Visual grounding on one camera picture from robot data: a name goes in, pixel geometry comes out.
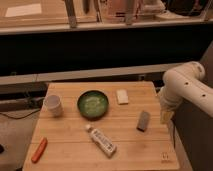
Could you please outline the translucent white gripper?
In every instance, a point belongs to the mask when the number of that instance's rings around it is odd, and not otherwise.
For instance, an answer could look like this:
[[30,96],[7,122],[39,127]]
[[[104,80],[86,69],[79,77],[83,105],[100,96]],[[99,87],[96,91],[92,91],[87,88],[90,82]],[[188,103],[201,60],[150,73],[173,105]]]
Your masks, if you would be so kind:
[[162,124],[167,124],[174,115],[174,103],[167,97],[165,88],[160,89],[158,97],[161,106],[160,121]]

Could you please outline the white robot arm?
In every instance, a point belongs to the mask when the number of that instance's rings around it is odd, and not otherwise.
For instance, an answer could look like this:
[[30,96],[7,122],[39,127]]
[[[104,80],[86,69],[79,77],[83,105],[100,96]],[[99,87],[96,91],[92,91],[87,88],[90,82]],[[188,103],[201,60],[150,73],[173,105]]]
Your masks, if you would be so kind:
[[183,99],[213,117],[213,88],[202,82],[204,77],[203,65],[195,61],[176,66],[164,73],[164,86],[158,92],[162,124],[169,122]]

